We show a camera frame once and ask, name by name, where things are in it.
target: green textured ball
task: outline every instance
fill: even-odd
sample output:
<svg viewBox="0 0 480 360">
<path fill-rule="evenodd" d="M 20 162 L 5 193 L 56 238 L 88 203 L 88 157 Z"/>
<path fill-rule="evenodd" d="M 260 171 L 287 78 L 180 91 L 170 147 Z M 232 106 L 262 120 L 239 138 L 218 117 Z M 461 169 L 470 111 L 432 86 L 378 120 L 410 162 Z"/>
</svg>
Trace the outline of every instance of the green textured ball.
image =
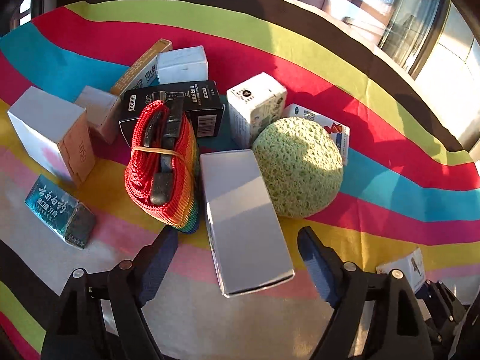
<svg viewBox="0 0 480 360">
<path fill-rule="evenodd" d="M 325 129 L 301 117 L 268 126 L 252 147 L 277 215 L 305 218 L 340 190 L 342 157 Z"/>
</svg>

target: brown stripe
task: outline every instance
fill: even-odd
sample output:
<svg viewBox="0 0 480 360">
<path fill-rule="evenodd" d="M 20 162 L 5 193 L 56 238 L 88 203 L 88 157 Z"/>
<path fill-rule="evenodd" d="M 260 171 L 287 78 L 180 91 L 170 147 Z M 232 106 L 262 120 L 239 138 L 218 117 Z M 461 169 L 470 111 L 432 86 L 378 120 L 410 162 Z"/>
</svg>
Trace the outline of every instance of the brown stripe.
<svg viewBox="0 0 480 360">
<path fill-rule="evenodd" d="M 112 0 L 89 0 L 91 4 Z M 463 150 L 421 97 L 385 61 L 321 16 L 284 0 L 179 0 L 242 12 L 269 21 L 321 44 L 368 75 L 401 104 L 450 152 Z"/>
<path fill-rule="evenodd" d="M 0 281 L 46 330 L 59 297 L 2 240 L 0 240 Z"/>
</svg>

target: screw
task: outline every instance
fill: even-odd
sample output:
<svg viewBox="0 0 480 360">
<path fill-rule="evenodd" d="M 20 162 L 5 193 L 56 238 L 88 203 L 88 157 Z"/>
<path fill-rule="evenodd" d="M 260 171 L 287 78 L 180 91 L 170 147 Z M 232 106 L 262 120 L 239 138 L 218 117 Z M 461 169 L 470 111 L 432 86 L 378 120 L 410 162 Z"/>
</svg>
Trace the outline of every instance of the screw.
<svg viewBox="0 0 480 360">
<path fill-rule="evenodd" d="M 120 264 L 118 264 L 119 268 L 122 271 L 126 271 L 127 269 L 130 269 L 133 263 L 129 259 L 124 259 Z"/>
<path fill-rule="evenodd" d="M 392 271 L 392 276 L 395 278 L 395 279 L 401 279 L 403 277 L 403 272 L 400 271 L 399 269 L 393 269 Z"/>
<path fill-rule="evenodd" d="M 71 274 L 75 279 L 81 278 L 83 276 L 83 269 L 75 269 L 74 272 Z"/>
<path fill-rule="evenodd" d="M 345 262 L 343 264 L 343 267 L 345 268 L 346 271 L 349 271 L 349 272 L 353 272 L 357 270 L 357 266 L 350 261 Z"/>
</svg>

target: round green object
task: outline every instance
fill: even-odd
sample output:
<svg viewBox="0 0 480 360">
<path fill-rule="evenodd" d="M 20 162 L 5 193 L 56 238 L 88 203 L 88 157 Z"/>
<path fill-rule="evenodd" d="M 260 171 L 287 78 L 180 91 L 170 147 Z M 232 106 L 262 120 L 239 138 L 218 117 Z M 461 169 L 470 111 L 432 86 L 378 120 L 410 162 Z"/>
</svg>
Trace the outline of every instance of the round green object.
<svg viewBox="0 0 480 360">
<path fill-rule="evenodd" d="M 268 126 L 252 147 L 277 215 L 305 218 L 340 190 L 342 157 L 318 123 L 287 117 Z"/>
</svg>

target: striped tablecloth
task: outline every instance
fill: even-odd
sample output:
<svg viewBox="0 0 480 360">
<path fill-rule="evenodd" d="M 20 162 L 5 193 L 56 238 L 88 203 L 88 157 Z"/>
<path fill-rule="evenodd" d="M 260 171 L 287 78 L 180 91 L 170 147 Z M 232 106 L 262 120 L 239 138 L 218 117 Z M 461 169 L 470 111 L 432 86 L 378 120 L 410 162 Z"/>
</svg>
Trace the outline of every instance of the striped tablecloth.
<svg viewBox="0 0 480 360">
<path fill-rule="evenodd" d="M 165 354 L 182 359 L 306 359 L 332 310 L 296 248 L 311 226 L 346 261 L 373 271 L 421 247 L 427 276 L 468 302 L 480 274 L 480 178 L 414 81 L 376 47 L 325 13 L 290 0 L 91 0 L 61 7 L 0 39 L 0 326 L 38 359 L 68 275 L 111 269 L 152 242 L 162 224 L 123 185 L 129 148 L 94 140 L 97 164 L 69 190 L 98 218 L 82 251 L 62 242 L 23 204 L 38 174 L 6 111 L 31 85 L 73 102 L 85 85 L 107 91 L 159 38 L 203 45 L 220 93 L 263 71 L 297 103 L 350 127 L 340 193 L 304 220 L 280 218 L 295 279 L 256 294 L 220 294 L 203 223 L 181 235 L 157 297 L 144 308 Z M 203 150 L 235 148 L 227 118 Z M 105 305 L 109 329 L 115 330 Z"/>
</svg>

